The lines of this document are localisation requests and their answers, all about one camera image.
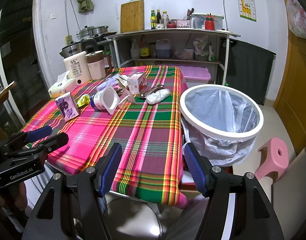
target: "pink plaid tablecloth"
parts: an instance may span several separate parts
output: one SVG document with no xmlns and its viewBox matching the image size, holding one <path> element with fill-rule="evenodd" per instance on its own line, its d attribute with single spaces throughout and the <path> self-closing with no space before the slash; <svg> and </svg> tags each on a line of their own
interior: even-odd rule
<svg viewBox="0 0 306 240">
<path fill-rule="evenodd" d="M 53 135 L 67 133 L 68 144 L 51 153 L 48 161 L 70 174 L 94 165 L 118 142 L 123 156 L 111 189 L 153 203 L 183 207 L 187 199 L 178 188 L 183 174 L 179 102 L 186 82 L 178 68 L 168 66 L 120 68 L 109 76 L 135 72 L 146 73 L 147 89 L 163 84 L 171 95 L 155 105 L 136 97 L 136 104 L 124 110 L 117 108 L 113 115 L 86 106 L 79 109 L 79 117 L 67 123 L 52 99 L 23 130 L 50 125 Z M 80 85 L 72 95 L 77 100 L 83 94 L 95 94 L 101 82 Z"/>
</svg>

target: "chair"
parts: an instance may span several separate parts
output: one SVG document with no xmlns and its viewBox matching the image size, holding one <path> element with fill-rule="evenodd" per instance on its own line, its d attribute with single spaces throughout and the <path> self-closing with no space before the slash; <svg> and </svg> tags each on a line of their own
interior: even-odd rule
<svg viewBox="0 0 306 240">
<path fill-rule="evenodd" d="M 284 174 L 289 165 L 288 148 L 284 141 L 273 137 L 258 149 L 262 151 L 267 148 L 267 156 L 264 163 L 255 171 L 255 176 L 258 180 L 268 175 L 270 172 L 276 171 L 278 177 L 276 181 Z"/>
</svg>

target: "white trash can rim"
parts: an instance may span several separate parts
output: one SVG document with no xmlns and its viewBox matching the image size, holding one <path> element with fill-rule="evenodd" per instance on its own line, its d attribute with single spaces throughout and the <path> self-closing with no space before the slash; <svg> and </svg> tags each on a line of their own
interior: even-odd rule
<svg viewBox="0 0 306 240">
<path fill-rule="evenodd" d="M 229 93 L 232 93 L 234 95 L 237 95 L 237 96 L 243 98 L 256 111 L 256 114 L 258 116 L 258 125 L 254 129 L 252 129 L 251 131 L 242 132 L 242 133 L 233 133 L 233 132 L 226 132 L 226 131 L 215 129 L 215 128 L 213 128 L 211 126 L 208 126 L 205 123 L 201 122 L 200 120 L 198 120 L 196 117 L 194 117 L 189 112 L 189 110 L 187 109 L 187 107 L 185 105 L 185 98 L 189 94 L 191 94 L 193 92 L 196 92 L 196 91 L 199 91 L 199 90 L 202 90 L 202 89 L 228 91 Z M 184 91 L 183 94 L 181 95 L 181 98 L 180 98 L 180 111 L 181 111 L 181 114 L 183 115 L 183 117 L 186 119 L 186 121 L 189 124 L 191 124 L 193 127 L 195 127 L 196 129 L 198 129 L 200 132 L 204 133 L 205 135 L 209 135 L 209 136 L 212 136 L 214 138 L 225 140 L 225 141 L 239 142 L 239 141 L 246 141 L 248 139 L 254 138 L 259 133 L 259 131 L 261 130 L 261 128 L 263 126 L 263 121 L 264 121 L 263 114 L 262 114 L 262 111 L 261 111 L 260 107 L 249 96 L 247 96 L 246 94 L 244 94 L 244 93 L 242 93 L 242 92 L 240 92 L 236 89 L 226 87 L 226 86 L 221 86 L 221 85 L 213 85 L 213 84 L 198 85 L 198 86 L 191 87 L 191 88 L 187 89 L 186 91 Z"/>
</svg>

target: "wooden cutting board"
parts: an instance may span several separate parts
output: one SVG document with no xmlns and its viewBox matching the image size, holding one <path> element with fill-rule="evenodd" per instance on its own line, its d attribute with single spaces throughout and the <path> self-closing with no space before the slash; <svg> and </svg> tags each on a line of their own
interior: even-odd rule
<svg viewBox="0 0 306 240">
<path fill-rule="evenodd" d="M 121 33 L 144 30 L 144 0 L 121 5 Z"/>
</svg>

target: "yellow candy wrapper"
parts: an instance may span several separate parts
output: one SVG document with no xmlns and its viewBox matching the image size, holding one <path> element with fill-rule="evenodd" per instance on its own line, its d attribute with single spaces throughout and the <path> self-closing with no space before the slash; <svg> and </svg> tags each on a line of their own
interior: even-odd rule
<svg viewBox="0 0 306 240">
<path fill-rule="evenodd" d="M 77 106 L 86 106 L 90 104 L 90 96 L 88 94 L 81 95 L 81 97 L 77 100 Z"/>
</svg>

